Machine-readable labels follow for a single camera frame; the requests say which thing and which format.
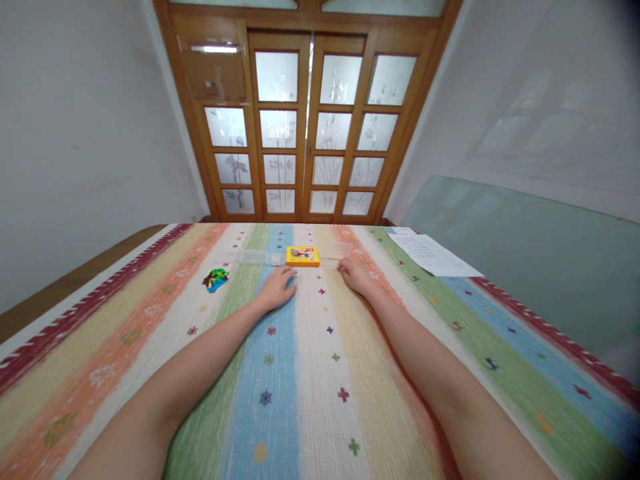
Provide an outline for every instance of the hand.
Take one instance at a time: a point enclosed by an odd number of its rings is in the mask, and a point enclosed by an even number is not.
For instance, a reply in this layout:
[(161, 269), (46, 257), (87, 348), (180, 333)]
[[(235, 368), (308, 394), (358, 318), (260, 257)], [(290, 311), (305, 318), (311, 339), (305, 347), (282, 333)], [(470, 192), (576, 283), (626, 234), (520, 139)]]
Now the hand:
[(345, 283), (363, 297), (375, 290), (375, 284), (369, 273), (360, 265), (356, 265), (350, 257), (340, 260), (338, 272), (342, 274)]
[(289, 300), (298, 289), (296, 285), (287, 288), (289, 279), (298, 273), (291, 267), (278, 267), (267, 277), (255, 301), (264, 308), (265, 312), (278, 308)]

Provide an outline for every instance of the colorful toy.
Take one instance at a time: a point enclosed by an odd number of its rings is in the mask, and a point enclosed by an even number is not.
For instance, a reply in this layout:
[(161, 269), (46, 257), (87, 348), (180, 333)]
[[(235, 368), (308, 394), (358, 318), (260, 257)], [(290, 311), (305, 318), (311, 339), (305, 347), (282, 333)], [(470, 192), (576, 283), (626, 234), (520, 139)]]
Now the colorful toy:
[(290, 267), (319, 267), (320, 256), (315, 247), (287, 247), (285, 264)]
[(229, 272), (224, 269), (213, 269), (202, 280), (202, 284), (207, 288), (209, 293), (213, 293), (222, 287), (229, 280)]

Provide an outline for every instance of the white paper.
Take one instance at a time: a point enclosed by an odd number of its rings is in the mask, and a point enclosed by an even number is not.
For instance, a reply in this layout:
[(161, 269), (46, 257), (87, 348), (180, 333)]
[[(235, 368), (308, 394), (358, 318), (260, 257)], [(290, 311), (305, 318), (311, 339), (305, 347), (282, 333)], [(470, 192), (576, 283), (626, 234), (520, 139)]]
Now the white paper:
[(389, 238), (396, 242), (414, 262), (436, 277), (484, 276), (428, 235), (390, 233)]
[(415, 232), (409, 227), (392, 227), (396, 235), (415, 235)]

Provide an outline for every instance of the light fixture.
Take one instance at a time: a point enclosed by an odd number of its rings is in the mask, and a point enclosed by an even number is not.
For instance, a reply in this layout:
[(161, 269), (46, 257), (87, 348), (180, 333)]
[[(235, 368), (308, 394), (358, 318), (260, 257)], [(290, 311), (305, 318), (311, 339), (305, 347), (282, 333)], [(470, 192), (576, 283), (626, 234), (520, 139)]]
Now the light fixture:
[(238, 53), (235, 45), (192, 45), (191, 50), (202, 53)]

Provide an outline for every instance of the wooden table edge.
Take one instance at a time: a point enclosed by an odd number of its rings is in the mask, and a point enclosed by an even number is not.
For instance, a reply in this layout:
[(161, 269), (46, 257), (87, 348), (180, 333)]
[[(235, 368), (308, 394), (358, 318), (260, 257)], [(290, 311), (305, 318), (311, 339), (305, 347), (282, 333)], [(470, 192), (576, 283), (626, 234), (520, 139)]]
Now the wooden table edge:
[(142, 245), (167, 225), (140, 230), (0, 315), (0, 344)]

